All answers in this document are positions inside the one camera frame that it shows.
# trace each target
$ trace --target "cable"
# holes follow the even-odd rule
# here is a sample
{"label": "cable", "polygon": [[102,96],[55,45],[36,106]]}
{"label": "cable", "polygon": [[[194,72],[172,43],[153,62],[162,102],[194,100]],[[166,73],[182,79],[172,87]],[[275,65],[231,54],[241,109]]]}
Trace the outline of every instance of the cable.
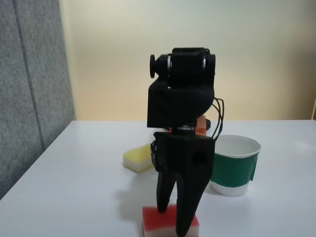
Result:
{"label": "cable", "polygon": [[221,115],[221,125],[220,125],[220,128],[219,128],[219,131],[218,131],[218,134],[216,136],[216,138],[214,138],[214,140],[216,141],[219,137],[219,135],[222,133],[222,130],[223,130],[223,120],[224,120],[224,112],[225,112],[225,105],[224,105],[224,100],[222,99],[218,99],[218,98],[215,98],[216,102],[219,104],[218,101],[221,101],[222,102],[222,106],[223,106],[223,114]]}
{"label": "cable", "polygon": [[[216,128],[215,128],[215,130],[214,130],[214,133],[213,133],[213,135],[212,135],[212,138],[214,138],[214,135],[216,134],[217,129],[218,129],[218,127],[219,127],[219,130],[218,130],[217,136],[216,136],[216,138],[214,138],[214,140],[216,141],[216,140],[218,139],[219,135],[222,133],[222,130],[223,130],[223,120],[224,120],[224,100],[222,100],[222,99],[218,99],[218,98],[214,98],[214,99],[215,99],[215,101],[217,102],[218,108],[217,108],[214,104],[212,104],[212,106],[213,106],[213,107],[217,110],[217,112],[218,112],[218,121],[217,121]],[[222,106],[223,106],[223,114],[222,114],[221,105],[220,105],[219,101],[221,101],[221,102],[222,102]]]}
{"label": "cable", "polygon": [[221,119],[221,106],[220,106],[220,104],[217,102],[217,104],[219,105],[218,107],[219,108],[217,108],[214,104],[212,104],[212,106],[217,110],[217,112],[218,112],[218,120],[217,120],[217,125],[216,125],[216,128],[215,128],[215,130],[214,130],[214,133],[213,133],[213,135],[212,135],[212,138],[214,138],[214,135],[215,135],[215,133],[216,133],[216,131],[217,131],[217,129],[218,129],[218,126],[219,126],[219,124],[220,124],[220,119]]}

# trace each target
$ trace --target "cup rim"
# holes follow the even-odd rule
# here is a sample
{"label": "cup rim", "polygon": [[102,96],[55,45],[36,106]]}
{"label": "cup rim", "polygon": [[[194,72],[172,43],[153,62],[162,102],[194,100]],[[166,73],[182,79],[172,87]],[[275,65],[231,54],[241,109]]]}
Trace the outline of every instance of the cup rim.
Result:
{"label": "cup rim", "polygon": [[229,138],[235,138],[235,139],[239,139],[239,140],[246,140],[246,141],[252,142],[256,146],[258,146],[258,150],[256,150],[255,152],[242,154],[242,155],[224,154],[224,153],[216,152],[216,145],[215,145],[215,154],[220,155],[220,156],[231,157],[231,158],[247,158],[247,157],[251,157],[251,156],[253,156],[255,154],[258,154],[261,151],[261,149],[262,149],[262,146],[261,146],[261,144],[259,142],[257,142],[256,140],[254,140],[252,138],[249,138],[249,137],[226,134],[226,135],[220,135],[218,138],[220,139],[221,137],[222,138],[229,137]]}

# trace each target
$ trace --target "gray fabric panel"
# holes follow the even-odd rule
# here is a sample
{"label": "gray fabric panel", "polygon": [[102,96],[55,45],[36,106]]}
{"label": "gray fabric panel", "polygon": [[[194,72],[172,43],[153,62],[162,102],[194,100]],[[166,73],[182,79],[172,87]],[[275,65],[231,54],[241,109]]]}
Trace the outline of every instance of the gray fabric panel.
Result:
{"label": "gray fabric panel", "polygon": [[44,146],[75,119],[58,0],[17,0]]}
{"label": "gray fabric panel", "polygon": [[0,0],[0,199],[41,155],[11,0]]}

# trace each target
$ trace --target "beige wall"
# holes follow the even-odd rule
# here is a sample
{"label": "beige wall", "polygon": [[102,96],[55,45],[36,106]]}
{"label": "beige wall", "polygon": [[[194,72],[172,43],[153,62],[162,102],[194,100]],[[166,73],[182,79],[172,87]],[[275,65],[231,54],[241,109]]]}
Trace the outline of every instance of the beige wall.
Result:
{"label": "beige wall", "polygon": [[149,56],[192,46],[216,54],[215,94],[226,102],[226,119],[312,117],[315,65],[306,54],[316,38],[303,0],[60,5],[77,119],[146,120]]}

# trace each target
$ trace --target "paper cup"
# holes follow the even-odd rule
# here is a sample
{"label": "paper cup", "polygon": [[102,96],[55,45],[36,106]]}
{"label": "paper cup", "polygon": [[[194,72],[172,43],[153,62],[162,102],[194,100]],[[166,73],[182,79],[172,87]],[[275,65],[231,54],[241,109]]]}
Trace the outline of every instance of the paper cup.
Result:
{"label": "paper cup", "polygon": [[253,179],[261,145],[248,137],[222,135],[215,144],[211,186],[218,193],[238,197]]}

